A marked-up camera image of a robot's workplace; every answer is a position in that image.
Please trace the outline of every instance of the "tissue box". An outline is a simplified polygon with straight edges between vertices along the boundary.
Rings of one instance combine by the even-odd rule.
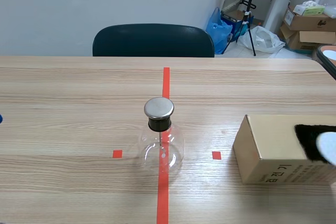
[[[244,184],[332,184],[334,166],[307,158],[295,125],[336,125],[336,116],[246,115],[234,142]]]
[[[297,5],[294,8],[294,12],[296,14],[299,14],[301,16],[312,16],[312,15],[320,15],[324,12],[325,7],[322,5],[319,6],[303,6],[303,5]]]

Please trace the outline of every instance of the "blue plastic bag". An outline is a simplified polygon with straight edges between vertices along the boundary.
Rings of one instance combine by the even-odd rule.
[[[220,19],[220,11],[217,7],[208,22],[206,27],[207,33],[210,35],[215,45],[215,53],[221,54],[226,45],[229,34],[231,33],[232,26],[227,25]]]

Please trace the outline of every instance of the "black foam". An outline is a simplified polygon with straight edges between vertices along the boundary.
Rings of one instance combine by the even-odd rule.
[[[308,159],[328,163],[317,149],[316,141],[322,133],[336,132],[336,126],[298,124],[295,125],[295,132]]]

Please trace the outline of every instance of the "table surface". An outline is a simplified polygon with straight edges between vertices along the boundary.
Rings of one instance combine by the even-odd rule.
[[[245,114],[335,115],[316,62],[32,56],[0,57],[0,222],[156,223],[157,175],[136,156],[163,67],[185,137],[170,223],[335,223],[335,185],[243,185],[232,150]]]

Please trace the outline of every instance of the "floor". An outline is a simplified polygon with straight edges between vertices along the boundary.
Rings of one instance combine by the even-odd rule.
[[[216,58],[282,58],[282,59],[309,59],[311,57],[308,55],[301,55],[296,52],[282,48],[280,51],[274,54],[268,54],[266,52],[256,51],[257,56],[253,56],[253,51],[237,45],[235,42],[232,42],[227,48],[226,52],[223,55],[215,55]]]

